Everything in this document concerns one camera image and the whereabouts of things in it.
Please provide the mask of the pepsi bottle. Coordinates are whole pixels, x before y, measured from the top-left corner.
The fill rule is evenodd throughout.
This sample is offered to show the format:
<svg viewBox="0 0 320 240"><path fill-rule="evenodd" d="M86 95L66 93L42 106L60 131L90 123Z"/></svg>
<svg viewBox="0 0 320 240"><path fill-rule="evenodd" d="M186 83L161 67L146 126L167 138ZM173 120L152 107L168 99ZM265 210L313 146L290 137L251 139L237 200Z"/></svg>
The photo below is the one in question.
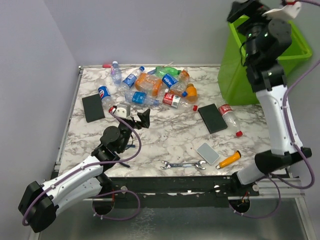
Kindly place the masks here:
<svg viewBox="0 0 320 240"><path fill-rule="evenodd" d="M109 93L108 88L105 85L101 85L98 89L98 94L102 103L102 106L106 109L109 109L113 106L114 101Z"/></svg>

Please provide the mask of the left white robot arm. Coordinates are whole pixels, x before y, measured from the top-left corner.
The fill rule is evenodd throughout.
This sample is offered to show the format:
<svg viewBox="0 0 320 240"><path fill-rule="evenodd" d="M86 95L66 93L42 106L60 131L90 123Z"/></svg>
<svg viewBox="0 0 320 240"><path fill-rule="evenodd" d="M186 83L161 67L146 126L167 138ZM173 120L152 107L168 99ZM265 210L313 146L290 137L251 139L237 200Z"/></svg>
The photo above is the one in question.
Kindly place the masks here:
<svg viewBox="0 0 320 240"><path fill-rule="evenodd" d="M118 110L118 106L113 106L109 113L119 125L104 130L99 145L86 159L62 175L43 183L33 181L26 187L18 205L23 226L39 233L73 204L89 197L103 198L115 193L105 171L138 156L141 143L133 156L121 159L119 154L126 150L131 135L137 135L137 130L142 128L149 128L151 112L150 109L139 112L139 120L136 121L133 117L120 117Z"/></svg>

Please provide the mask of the red label bottle by bin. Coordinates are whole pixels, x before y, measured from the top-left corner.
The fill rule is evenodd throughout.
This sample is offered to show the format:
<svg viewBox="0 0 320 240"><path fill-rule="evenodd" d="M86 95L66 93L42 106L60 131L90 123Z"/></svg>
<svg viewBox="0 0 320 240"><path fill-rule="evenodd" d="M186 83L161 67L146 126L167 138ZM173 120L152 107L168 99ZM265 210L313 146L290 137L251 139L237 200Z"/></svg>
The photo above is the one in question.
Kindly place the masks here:
<svg viewBox="0 0 320 240"><path fill-rule="evenodd" d="M240 122L229 104L223 104L218 108L222 118L226 122L228 128L236 137L242 137Z"/></svg>

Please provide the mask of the crushed blue label bottle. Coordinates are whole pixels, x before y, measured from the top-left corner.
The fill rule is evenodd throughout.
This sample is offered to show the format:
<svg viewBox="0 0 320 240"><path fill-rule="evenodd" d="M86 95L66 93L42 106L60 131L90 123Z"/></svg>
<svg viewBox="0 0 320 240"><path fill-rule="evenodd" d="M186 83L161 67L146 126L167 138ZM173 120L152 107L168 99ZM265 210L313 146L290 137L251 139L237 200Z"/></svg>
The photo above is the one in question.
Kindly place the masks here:
<svg viewBox="0 0 320 240"><path fill-rule="evenodd" d="M148 96L145 92L128 90L124 93L125 100L130 104L144 107L157 107L160 102Z"/></svg>

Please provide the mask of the orange label bottle centre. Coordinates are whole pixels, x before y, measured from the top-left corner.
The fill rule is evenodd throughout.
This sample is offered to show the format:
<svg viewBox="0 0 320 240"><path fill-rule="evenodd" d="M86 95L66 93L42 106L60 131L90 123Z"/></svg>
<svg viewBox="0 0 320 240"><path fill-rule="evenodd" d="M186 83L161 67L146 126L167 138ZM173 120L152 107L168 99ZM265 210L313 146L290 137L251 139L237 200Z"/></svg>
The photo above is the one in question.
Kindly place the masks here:
<svg viewBox="0 0 320 240"><path fill-rule="evenodd" d="M135 81L135 88L139 92L146 93L150 97L157 97L162 88L162 79L148 73L141 73Z"/></svg>

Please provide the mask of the orange label bottle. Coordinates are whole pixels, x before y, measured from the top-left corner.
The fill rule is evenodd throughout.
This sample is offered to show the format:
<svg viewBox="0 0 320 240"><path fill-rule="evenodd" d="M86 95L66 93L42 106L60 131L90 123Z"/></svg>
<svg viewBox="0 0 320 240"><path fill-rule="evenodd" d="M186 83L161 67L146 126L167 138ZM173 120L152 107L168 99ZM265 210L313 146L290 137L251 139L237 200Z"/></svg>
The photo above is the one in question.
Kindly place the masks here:
<svg viewBox="0 0 320 240"><path fill-rule="evenodd" d="M190 80L190 75L186 68L179 73L177 80L179 83L181 83L185 87L188 85L188 82Z"/></svg>
<svg viewBox="0 0 320 240"><path fill-rule="evenodd" d="M162 88L162 79L148 73L141 73L135 81L135 88L139 92L146 93L150 97L157 97Z"/></svg>

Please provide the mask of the small clear bottle back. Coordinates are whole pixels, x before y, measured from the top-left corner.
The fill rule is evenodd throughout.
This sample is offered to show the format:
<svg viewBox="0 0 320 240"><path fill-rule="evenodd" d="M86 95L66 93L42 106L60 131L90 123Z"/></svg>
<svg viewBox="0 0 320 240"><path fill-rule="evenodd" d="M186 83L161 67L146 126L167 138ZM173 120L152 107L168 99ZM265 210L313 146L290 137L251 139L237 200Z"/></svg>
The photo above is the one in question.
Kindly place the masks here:
<svg viewBox="0 0 320 240"><path fill-rule="evenodd" d="M111 75L113 83L116 86L119 86L122 82L122 71L121 71L117 61L112 62L110 75Z"/></svg>

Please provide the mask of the loose red bottle cap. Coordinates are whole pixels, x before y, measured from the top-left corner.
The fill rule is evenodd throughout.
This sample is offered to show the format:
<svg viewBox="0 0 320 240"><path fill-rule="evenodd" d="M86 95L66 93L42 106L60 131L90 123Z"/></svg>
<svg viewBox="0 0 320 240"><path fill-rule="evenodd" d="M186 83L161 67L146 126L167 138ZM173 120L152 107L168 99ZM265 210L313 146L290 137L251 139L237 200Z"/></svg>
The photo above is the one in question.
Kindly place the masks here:
<svg viewBox="0 0 320 240"><path fill-rule="evenodd" d="M196 112L196 111L198 110L198 106L197 106L197 105L194 105L193 108L192 108L192 110Z"/></svg>

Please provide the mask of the left black foam pad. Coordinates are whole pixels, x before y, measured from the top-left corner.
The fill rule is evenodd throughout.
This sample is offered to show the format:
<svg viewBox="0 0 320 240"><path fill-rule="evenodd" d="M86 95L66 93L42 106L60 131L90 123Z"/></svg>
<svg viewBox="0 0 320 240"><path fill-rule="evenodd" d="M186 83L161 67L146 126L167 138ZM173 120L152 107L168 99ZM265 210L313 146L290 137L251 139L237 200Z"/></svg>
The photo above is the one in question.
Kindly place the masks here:
<svg viewBox="0 0 320 240"><path fill-rule="evenodd" d="M87 123L105 118L104 109L98 94L90 95L81 99L84 116Z"/></svg>

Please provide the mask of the black foam pad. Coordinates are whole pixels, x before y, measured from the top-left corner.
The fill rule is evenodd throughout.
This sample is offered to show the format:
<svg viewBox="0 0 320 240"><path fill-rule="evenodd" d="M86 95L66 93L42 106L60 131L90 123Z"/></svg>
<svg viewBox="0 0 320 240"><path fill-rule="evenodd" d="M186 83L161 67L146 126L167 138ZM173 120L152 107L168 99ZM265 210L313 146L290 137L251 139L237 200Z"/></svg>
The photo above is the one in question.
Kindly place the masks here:
<svg viewBox="0 0 320 240"><path fill-rule="evenodd" d="M81 99L84 116L87 123L105 118L104 109L98 94L90 95Z"/></svg>
<svg viewBox="0 0 320 240"><path fill-rule="evenodd" d="M220 114L217 106L213 103L200 107L198 112L210 134L225 130L228 128L225 120Z"/></svg>

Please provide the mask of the right black foam pad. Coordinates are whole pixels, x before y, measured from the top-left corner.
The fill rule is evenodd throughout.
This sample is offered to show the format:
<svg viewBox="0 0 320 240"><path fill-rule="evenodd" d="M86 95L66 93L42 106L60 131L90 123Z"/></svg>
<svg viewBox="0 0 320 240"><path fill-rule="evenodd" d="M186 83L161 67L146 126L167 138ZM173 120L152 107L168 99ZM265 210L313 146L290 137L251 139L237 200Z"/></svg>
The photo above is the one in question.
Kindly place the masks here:
<svg viewBox="0 0 320 240"><path fill-rule="evenodd" d="M200 107L198 112L210 134L225 130L228 128L225 120L220 114L217 106L213 103Z"/></svg>

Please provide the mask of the grey rectangular sharpening stone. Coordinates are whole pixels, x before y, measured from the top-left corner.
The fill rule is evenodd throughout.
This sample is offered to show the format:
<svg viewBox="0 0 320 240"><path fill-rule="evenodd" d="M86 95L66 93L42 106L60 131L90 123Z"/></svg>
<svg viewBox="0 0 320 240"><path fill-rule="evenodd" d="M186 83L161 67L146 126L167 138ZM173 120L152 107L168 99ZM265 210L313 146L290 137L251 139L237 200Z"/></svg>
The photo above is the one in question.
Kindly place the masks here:
<svg viewBox="0 0 320 240"><path fill-rule="evenodd" d="M213 165L220 158L220 155L207 143L203 143L196 151L209 165Z"/></svg>

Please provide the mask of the silver open-end wrench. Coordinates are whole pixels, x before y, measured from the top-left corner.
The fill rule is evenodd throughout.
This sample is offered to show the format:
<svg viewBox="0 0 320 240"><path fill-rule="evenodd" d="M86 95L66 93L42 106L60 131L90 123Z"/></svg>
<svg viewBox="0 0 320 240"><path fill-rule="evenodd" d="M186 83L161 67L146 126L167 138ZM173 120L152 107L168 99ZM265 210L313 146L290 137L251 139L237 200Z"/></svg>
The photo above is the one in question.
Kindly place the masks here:
<svg viewBox="0 0 320 240"><path fill-rule="evenodd" d="M162 161L164 166L161 166L160 168L162 170L167 170L169 168L196 168L200 170L205 170L206 168L202 166L202 164L205 164L205 160L199 160L194 163L170 163L168 161Z"/></svg>

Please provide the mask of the blue handled pliers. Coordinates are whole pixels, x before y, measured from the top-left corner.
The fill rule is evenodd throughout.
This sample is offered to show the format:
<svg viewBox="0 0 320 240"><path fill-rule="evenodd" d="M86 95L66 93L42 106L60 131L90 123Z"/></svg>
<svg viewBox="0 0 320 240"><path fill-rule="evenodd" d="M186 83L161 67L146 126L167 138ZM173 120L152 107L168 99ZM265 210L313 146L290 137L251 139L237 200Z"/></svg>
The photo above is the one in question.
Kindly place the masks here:
<svg viewBox="0 0 320 240"><path fill-rule="evenodd" d="M120 156L120 159L122 160L122 159L127 159L129 157L132 157L135 153L136 153L136 145L128 144L125 148L125 151L121 153L119 156ZM127 162L121 162L120 165L128 169L131 168L131 166Z"/></svg>

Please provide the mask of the black base frame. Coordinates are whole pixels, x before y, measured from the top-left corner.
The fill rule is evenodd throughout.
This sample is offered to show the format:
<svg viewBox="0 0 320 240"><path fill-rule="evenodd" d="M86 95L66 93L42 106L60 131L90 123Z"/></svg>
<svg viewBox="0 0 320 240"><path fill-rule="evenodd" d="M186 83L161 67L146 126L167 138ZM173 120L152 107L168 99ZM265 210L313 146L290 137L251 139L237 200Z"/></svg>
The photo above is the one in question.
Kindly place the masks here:
<svg viewBox="0 0 320 240"><path fill-rule="evenodd" d="M115 193L93 200L92 205L106 213L115 209L141 208L227 208L229 197L253 195L252 185L242 186L232 176L112 177L104 193L126 187L130 193Z"/></svg>

